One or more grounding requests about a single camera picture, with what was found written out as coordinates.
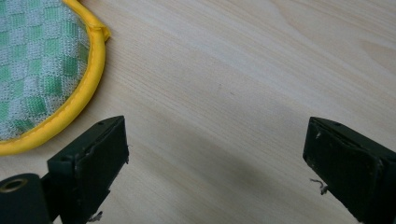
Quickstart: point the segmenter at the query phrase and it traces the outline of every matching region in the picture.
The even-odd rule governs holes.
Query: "bolt hole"
[[[13,179],[8,181],[0,188],[1,193],[10,193],[22,188],[27,183],[27,179]]]

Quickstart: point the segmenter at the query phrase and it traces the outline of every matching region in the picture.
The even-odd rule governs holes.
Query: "green checkered fabric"
[[[61,0],[0,0],[0,140],[53,114],[85,73],[85,25]]]

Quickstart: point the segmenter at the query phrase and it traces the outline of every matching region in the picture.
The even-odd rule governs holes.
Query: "wooden table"
[[[302,154],[311,116],[396,149],[394,0],[84,0],[112,31],[83,113],[2,179],[124,115],[101,223],[357,223]]]

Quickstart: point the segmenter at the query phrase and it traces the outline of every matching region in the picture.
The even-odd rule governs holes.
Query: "wood grain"
[[[110,28],[83,113],[0,177],[124,115],[131,162],[102,223],[357,223],[302,153],[311,116],[395,149],[393,0],[84,0]]]

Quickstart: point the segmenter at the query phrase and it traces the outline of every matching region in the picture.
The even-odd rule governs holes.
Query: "light wood surface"
[[[0,177],[124,115],[101,223],[357,223],[302,158],[308,119],[396,149],[394,0],[84,0],[112,31],[83,113]]]

